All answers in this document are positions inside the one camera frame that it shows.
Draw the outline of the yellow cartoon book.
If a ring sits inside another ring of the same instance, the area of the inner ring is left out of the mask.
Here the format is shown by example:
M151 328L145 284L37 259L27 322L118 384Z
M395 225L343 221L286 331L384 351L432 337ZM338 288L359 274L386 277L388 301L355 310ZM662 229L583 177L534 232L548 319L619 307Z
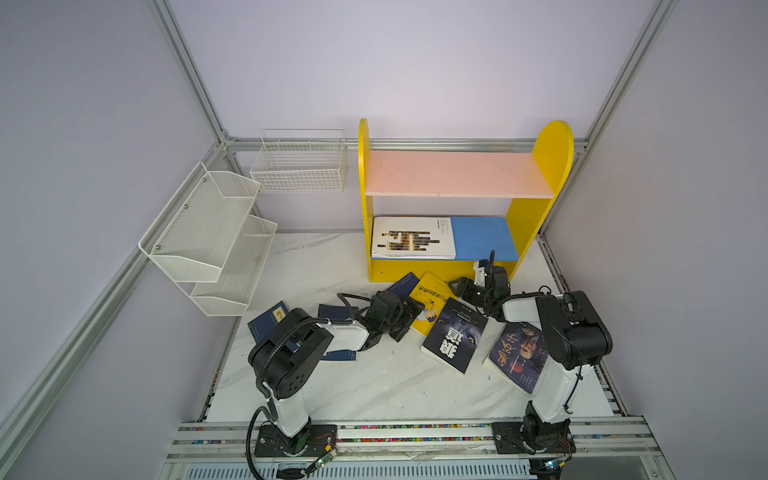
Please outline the yellow cartoon book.
M435 325L447 301L454 298L449 285L432 273L425 273L409 297L423 305L411 328L427 336Z

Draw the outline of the black wolf book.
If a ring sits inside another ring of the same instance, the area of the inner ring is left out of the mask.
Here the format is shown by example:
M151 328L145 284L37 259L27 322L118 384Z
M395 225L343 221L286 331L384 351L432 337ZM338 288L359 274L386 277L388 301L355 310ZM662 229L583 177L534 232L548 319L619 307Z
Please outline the black wolf book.
M428 357L464 375L488 319L456 299L449 299L421 346Z

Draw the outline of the white book brown bars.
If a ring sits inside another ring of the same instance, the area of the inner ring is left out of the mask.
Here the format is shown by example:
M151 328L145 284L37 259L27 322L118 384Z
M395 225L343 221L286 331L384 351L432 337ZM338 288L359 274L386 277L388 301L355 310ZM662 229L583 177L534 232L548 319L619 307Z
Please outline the white book brown bars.
M450 217L374 218L373 259L453 260L456 246Z

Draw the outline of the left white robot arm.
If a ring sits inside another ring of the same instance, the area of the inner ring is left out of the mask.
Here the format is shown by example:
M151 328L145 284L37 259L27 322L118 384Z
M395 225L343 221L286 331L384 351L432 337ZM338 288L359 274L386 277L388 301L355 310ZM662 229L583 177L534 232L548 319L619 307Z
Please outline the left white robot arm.
M365 297L339 293L343 319L291 310L250 351L248 363L266 400L266 416L291 447L308 439L310 417L302 389L328 352L366 351L385 336L400 341L425 305L391 291Z

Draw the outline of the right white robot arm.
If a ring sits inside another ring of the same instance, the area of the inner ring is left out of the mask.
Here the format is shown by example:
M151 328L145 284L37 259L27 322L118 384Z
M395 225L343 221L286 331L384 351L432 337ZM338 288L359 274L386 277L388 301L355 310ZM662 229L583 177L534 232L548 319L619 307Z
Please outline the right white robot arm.
M586 374L613 349L613 340L582 291L511 291L492 258L474 278L450 282L452 293L486 318L502 323L484 367L526 394L521 420L492 429L501 453L571 453L572 402Z

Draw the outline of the navy book under left arm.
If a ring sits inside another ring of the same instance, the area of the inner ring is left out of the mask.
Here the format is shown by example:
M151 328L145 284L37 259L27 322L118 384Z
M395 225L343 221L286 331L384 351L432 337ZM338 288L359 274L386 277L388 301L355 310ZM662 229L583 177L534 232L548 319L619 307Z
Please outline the navy book under left arm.
M290 309L284 301L280 301L267 309L262 314L248 322L248 329L253 337L254 344L258 345L265 340L274 328L287 316Z

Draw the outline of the navy bagua book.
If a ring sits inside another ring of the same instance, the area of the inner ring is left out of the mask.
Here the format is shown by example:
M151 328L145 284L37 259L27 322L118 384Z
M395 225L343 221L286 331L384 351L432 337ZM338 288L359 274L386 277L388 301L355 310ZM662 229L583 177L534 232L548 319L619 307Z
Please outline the navy bagua book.
M410 296L418 283L419 278L414 273L410 272L397 282L393 283L387 291L396 295L401 300L404 300Z

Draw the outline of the navy book yellow label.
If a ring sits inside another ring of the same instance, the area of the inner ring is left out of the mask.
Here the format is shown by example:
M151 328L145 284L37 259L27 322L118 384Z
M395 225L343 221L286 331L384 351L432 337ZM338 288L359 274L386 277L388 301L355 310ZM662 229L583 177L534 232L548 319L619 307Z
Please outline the navy book yellow label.
M318 316L330 320L348 320L350 310L346 306L334 306L327 304L318 305ZM352 350L327 351L322 361L327 362L353 362L357 359L357 352Z

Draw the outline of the purple illustrated book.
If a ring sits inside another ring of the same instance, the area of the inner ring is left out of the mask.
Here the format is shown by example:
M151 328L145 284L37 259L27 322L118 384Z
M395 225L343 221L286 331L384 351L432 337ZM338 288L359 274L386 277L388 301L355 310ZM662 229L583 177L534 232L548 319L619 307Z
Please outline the purple illustrated book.
M528 322L508 322L483 366L532 396L549 357L543 332Z

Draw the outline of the yellow pink blue bookshelf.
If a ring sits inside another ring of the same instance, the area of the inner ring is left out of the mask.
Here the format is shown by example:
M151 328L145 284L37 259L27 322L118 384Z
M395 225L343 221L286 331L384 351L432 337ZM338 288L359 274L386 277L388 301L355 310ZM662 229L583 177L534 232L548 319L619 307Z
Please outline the yellow pink blue bookshelf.
M575 136L570 125L546 125L528 153L379 150L369 122L358 127L358 171L365 246L374 241L378 198L405 200L506 200L505 215L477 215L467 237L479 243L475 255L453 259L366 257L370 282L394 282L405 274L432 273L442 280L474 274L475 262L496 252L510 278L520 269L571 173Z

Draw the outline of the white mesh two-tier rack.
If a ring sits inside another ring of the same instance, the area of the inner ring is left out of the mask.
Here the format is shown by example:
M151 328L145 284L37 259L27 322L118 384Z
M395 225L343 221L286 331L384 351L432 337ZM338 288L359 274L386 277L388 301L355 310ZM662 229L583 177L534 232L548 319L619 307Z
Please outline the white mesh two-tier rack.
M277 224L255 214L260 183L198 163L138 242L139 250L208 317L241 317Z

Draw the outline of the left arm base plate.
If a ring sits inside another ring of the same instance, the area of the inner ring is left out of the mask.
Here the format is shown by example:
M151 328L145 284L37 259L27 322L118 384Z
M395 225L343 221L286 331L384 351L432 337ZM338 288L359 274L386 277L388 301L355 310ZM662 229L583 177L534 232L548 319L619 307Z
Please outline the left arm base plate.
M256 458L320 457L335 446L337 433L337 425L307 424L289 437L277 426L266 424L259 428L252 452Z

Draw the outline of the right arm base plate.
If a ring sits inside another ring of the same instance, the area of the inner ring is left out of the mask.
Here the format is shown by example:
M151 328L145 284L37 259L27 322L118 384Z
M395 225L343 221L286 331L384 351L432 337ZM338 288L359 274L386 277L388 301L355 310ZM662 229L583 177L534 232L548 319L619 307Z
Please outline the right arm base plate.
M498 454L572 454L576 447L570 421L551 423L494 422L492 437Z

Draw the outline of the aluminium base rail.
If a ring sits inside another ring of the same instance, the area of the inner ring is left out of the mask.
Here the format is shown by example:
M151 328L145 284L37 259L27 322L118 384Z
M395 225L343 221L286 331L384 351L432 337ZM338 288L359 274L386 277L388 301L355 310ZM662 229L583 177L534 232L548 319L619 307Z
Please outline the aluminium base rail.
M641 417L574 420L564 439L518 451L514 422L492 420L332 421L299 456L244 422L182 425L162 479L277 479L319 464L312 479L672 479Z

